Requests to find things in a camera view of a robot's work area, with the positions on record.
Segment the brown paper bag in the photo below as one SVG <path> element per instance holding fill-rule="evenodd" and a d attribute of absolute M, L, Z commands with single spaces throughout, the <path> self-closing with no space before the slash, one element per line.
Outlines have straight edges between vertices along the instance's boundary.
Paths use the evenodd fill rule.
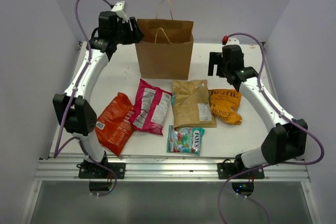
<path fill-rule="evenodd" d="M 170 19 L 138 19 L 144 34 L 135 45 L 139 70 L 143 79 L 187 80 L 190 72 L 194 37 L 194 23 L 177 20 L 170 10 Z"/>

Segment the yellow honey chips bag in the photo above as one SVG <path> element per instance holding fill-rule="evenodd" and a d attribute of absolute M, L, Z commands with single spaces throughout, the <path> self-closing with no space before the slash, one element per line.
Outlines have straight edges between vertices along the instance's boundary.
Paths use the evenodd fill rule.
<path fill-rule="evenodd" d="M 232 125 L 241 125 L 238 114 L 242 95 L 235 89 L 212 89 L 210 94 L 211 112 L 222 121 Z"/>

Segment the brown kraft snack pouch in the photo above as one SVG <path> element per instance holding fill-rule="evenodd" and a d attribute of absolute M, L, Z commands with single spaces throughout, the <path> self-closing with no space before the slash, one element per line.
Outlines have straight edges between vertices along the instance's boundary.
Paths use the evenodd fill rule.
<path fill-rule="evenodd" d="M 207 80 L 174 80 L 172 91 L 174 127 L 217 127 L 211 112 Z"/>

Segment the pink snack bag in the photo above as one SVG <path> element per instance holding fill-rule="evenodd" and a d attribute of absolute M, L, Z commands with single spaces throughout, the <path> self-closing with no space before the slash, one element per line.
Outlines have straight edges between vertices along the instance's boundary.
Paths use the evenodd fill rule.
<path fill-rule="evenodd" d="M 172 93 L 140 80 L 130 123 L 137 131 L 163 135 Z"/>

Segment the green Fox's candy bag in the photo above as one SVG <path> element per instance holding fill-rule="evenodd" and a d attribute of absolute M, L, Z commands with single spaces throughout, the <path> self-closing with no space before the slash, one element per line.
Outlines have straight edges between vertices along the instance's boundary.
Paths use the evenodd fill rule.
<path fill-rule="evenodd" d="M 169 126 L 166 151 L 200 156 L 205 129 L 201 127 Z"/>

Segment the orange red snack bag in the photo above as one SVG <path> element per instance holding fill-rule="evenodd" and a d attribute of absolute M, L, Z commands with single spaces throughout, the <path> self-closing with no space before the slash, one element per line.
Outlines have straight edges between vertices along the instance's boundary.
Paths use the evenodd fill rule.
<path fill-rule="evenodd" d="M 129 121 L 132 114 L 131 101 L 126 94 L 119 92 L 97 119 L 95 133 L 99 143 L 116 156 L 120 156 L 134 132 Z"/>

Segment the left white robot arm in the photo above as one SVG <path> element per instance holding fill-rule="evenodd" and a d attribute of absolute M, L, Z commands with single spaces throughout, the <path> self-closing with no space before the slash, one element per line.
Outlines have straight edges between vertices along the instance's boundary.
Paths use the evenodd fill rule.
<path fill-rule="evenodd" d="M 112 10 L 99 14 L 98 27 L 87 40 L 86 54 L 78 72 L 68 88 L 62 94 L 55 94 L 52 100 L 60 125 L 54 157 L 60 153 L 62 133 L 66 131 L 78 141 L 84 153 L 80 168 L 97 178 L 107 176 L 106 152 L 94 132 L 97 114 L 90 105 L 91 95 L 117 46 L 139 43 L 143 37 L 135 17 L 127 18 Z"/>

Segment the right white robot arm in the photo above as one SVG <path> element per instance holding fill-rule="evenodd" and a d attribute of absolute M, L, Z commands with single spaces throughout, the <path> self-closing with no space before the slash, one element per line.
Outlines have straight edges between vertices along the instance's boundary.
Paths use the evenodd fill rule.
<path fill-rule="evenodd" d="M 208 75 L 226 78 L 246 98 L 261 117 L 267 136 L 261 146 L 238 154 L 234 172 L 246 178 L 253 167 L 275 165 L 304 154 L 308 128 L 303 119 L 296 120 L 270 95 L 253 67 L 244 65 L 244 53 L 239 45 L 222 47 L 222 52 L 210 52 Z"/>

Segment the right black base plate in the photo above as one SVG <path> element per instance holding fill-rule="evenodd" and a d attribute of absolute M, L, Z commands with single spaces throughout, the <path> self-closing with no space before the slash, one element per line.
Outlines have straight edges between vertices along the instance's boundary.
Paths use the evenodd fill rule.
<path fill-rule="evenodd" d="M 217 174 L 219 179 L 228 179 L 243 170 L 239 170 L 233 163 L 221 162 L 217 163 Z M 264 179 L 264 170 L 255 170 L 246 174 L 242 174 L 236 177 L 236 179 Z"/>

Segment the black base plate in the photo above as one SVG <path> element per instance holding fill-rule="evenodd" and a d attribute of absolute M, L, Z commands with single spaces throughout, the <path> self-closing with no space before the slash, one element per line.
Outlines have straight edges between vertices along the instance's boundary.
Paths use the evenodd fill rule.
<path fill-rule="evenodd" d="M 90 162 L 82 162 L 77 164 L 76 167 L 79 169 L 78 177 L 80 179 L 107 179 L 110 173 L 106 169 Z M 124 179 L 125 163 L 108 163 L 105 167 L 112 170 L 117 179 Z"/>
<path fill-rule="evenodd" d="M 233 163 L 221 162 L 217 163 L 217 174 L 219 179 L 228 179 L 243 170 L 239 170 Z M 255 170 L 246 174 L 242 174 L 236 177 L 236 179 L 264 179 L 264 170 Z"/>

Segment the aluminium mounting rail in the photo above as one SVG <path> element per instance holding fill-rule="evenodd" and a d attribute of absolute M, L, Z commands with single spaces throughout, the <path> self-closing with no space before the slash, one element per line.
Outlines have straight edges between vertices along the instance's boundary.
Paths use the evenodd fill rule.
<path fill-rule="evenodd" d="M 41 181 L 79 180 L 79 156 L 65 156 L 39 161 L 34 179 Z M 218 159 L 188 157 L 127 157 L 109 156 L 112 163 L 124 163 L 123 181 L 128 182 L 217 182 Z M 264 169 L 261 182 L 308 182 L 307 168 L 300 165 L 279 164 Z"/>

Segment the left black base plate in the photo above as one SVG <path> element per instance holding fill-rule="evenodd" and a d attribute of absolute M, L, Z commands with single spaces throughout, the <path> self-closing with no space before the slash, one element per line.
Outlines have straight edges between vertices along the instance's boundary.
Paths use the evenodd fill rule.
<path fill-rule="evenodd" d="M 79 169 L 78 177 L 80 179 L 107 179 L 110 173 L 106 169 L 90 162 L 82 162 L 77 164 L 76 167 Z M 105 167 L 112 170 L 117 179 L 124 179 L 125 163 L 108 163 Z"/>

